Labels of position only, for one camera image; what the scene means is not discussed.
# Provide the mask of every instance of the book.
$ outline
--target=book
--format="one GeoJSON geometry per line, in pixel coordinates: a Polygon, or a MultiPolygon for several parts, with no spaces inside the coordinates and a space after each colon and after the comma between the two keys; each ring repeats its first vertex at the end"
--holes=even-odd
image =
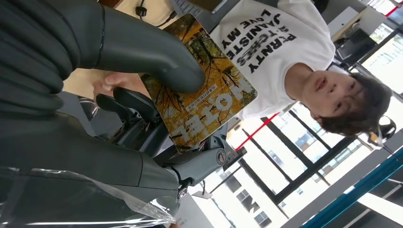
{"type": "Polygon", "coordinates": [[[186,152],[253,101],[257,91],[193,15],[182,16],[164,30],[182,41],[206,74],[203,86],[193,94],[175,92],[155,77],[141,76],[178,152],[186,152]]]}

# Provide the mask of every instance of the red stripe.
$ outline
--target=red stripe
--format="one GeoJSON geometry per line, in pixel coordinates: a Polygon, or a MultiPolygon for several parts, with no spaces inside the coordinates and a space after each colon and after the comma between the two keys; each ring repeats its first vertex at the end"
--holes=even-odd
{"type": "Polygon", "coordinates": [[[274,119],[274,117],[276,117],[278,114],[279,114],[279,113],[276,113],[276,114],[274,114],[272,117],[270,117],[270,119],[266,120],[266,121],[262,124],[262,126],[260,126],[257,130],[255,130],[255,132],[254,132],[253,134],[251,134],[245,141],[243,141],[243,143],[241,143],[241,145],[240,145],[239,147],[237,147],[237,148],[235,149],[235,151],[240,150],[240,149],[243,147],[243,145],[245,145],[245,143],[247,143],[251,138],[253,138],[253,136],[254,136],[258,131],[260,131],[264,126],[266,126],[268,123],[270,123],[270,122],[274,119]]]}
{"type": "Polygon", "coordinates": [[[388,14],[386,14],[386,17],[388,18],[392,13],[394,13],[399,7],[395,7],[393,10],[391,10],[388,14]]]}

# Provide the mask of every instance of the blue railing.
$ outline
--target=blue railing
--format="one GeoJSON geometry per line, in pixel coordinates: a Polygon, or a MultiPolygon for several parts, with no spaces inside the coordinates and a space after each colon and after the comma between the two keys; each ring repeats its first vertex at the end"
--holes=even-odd
{"type": "Polygon", "coordinates": [[[401,169],[403,167],[403,148],[400,148],[394,155],[395,156],[391,156],[355,184],[353,190],[347,194],[341,195],[306,224],[301,226],[301,228],[322,228],[326,226],[350,208],[364,194],[374,189],[388,179],[394,172],[401,169]]]}

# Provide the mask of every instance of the hand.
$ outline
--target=hand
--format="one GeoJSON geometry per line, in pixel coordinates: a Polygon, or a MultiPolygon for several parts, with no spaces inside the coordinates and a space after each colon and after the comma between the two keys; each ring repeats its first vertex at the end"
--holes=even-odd
{"type": "Polygon", "coordinates": [[[138,74],[112,73],[103,80],[94,82],[93,87],[94,99],[98,94],[113,96],[113,89],[115,87],[130,89],[150,97],[138,74]]]}
{"type": "Polygon", "coordinates": [[[169,228],[180,228],[180,227],[179,227],[179,224],[176,223],[176,224],[171,224],[171,225],[169,226],[169,228]]]}

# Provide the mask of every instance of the finger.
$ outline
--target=finger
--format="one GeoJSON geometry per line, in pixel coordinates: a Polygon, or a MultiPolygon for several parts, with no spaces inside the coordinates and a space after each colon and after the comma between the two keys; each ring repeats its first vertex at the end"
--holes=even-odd
{"type": "Polygon", "coordinates": [[[114,73],[105,78],[105,83],[111,86],[122,84],[130,80],[130,74],[114,73]]]}

